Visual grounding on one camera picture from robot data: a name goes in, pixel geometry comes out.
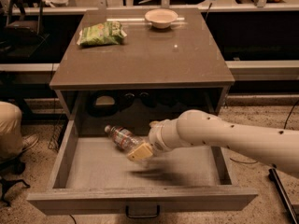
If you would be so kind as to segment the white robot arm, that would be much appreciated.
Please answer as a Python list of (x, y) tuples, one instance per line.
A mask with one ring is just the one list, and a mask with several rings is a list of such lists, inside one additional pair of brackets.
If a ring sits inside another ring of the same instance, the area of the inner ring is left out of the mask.
[(181, 147), (224, 147), (281, 172), (299, 174), (299, 132), (230, 123), (200, 110), (154, 121), (149, 140), (134, 147), (130, 161), (143, 161)]

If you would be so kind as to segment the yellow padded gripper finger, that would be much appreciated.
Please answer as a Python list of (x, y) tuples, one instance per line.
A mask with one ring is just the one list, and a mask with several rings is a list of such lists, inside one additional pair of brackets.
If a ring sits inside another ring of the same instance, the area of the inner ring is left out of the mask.
[(142, 161), (153, 155), (152, 149), (148, 143), (142, 143), (138, 147), (133, 148), (128, 154), (129, 161)]

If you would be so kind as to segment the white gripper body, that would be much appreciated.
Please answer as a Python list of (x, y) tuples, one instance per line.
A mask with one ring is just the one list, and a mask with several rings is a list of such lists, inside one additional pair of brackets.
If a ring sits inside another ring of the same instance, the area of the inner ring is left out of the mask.
[(149, 124), (149, 143), (156, 153), (169, 152), (178, 147), (177, 121), (165, 119)]

